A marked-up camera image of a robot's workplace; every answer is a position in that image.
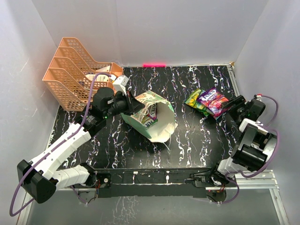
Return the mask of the green Fox's candy bag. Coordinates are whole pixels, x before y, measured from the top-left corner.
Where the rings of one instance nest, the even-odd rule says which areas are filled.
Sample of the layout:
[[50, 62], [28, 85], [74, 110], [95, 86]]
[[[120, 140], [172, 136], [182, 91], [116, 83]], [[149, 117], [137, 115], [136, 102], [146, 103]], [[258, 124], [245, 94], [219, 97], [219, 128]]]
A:
[[208, 108], [206, 107], [204, 104], [201, 104], [200, 103], [200, 106], [199, 106], [199, 110], [205, 115], [205, 116], [215, 116], [215, 114]]

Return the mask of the green paper gift bag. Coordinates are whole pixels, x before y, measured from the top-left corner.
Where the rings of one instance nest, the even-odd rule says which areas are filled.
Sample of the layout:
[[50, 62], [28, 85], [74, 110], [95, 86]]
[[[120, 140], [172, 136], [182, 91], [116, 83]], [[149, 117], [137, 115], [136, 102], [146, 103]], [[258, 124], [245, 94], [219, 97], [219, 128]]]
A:
[[145, 108], [133, 115], [121, 114], [123, 120], [152, 143], [165, 143], [174, 133], [177, 122], [172, 104], [148, 90], [136, 97]]

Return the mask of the green spring tea candy bag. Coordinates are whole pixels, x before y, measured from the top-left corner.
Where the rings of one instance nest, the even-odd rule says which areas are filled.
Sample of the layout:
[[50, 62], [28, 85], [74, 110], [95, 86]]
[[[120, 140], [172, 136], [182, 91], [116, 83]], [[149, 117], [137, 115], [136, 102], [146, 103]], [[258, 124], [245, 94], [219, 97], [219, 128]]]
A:
[[200, 112], [199, 110], [200, 102], [198, 102], [197, 99], [204, 92], [205, 91], [202, 89], [196, 89], [191, 93], [191, 95], [185, 100], [184, 103]]

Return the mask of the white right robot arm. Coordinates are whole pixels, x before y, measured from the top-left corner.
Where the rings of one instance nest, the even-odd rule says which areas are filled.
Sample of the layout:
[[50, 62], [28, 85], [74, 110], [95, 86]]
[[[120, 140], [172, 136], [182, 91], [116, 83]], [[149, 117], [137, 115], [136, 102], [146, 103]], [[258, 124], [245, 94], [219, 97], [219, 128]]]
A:
[[262, 94], [254, 95], [247, 101], [242, 95], [221, 104], [222, 110], [230, 115], [241, 135], [229, 158], [221, 160], [211, 170], [209, 181], [217, 187], [224, 187], [240, 173], [252, 178], [263, 172], [277, 151], [277, 145], [267, 151], [269, 142], [277, 140], [277, 135], [267, 130], [258, 119], [266, 108]]

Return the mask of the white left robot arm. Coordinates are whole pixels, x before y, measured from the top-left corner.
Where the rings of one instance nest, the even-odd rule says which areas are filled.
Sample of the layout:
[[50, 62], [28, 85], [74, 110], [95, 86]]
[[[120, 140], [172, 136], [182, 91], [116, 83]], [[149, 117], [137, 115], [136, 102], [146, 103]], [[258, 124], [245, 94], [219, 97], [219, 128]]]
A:
[[87, 163], [65, 170], [59, 167], [104, 128], [108, 118], [133, 115], [144, 107], [128, 90], [114, 92], [111, 88], [100, 88], [96, 94], [90, 94], [83, 112], [55, 143], [31, 161], [22, 160], [17, 165], [21, 186], [37, 203], [46, 202], [55, 191], [65, 187], [95, 186], [96, 170]]

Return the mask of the purple Fox's berries candy bag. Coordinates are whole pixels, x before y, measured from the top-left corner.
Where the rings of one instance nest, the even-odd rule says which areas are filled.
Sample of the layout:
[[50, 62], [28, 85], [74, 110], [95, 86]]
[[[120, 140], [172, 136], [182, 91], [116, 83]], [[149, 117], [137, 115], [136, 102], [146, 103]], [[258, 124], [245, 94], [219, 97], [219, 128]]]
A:
[[213, 87], [200, 94], [197, 101], [204, 105], [215, 119], [218, 119], [226, 111], [222, 108], [222, 103], [229, 100], [216, 87]]

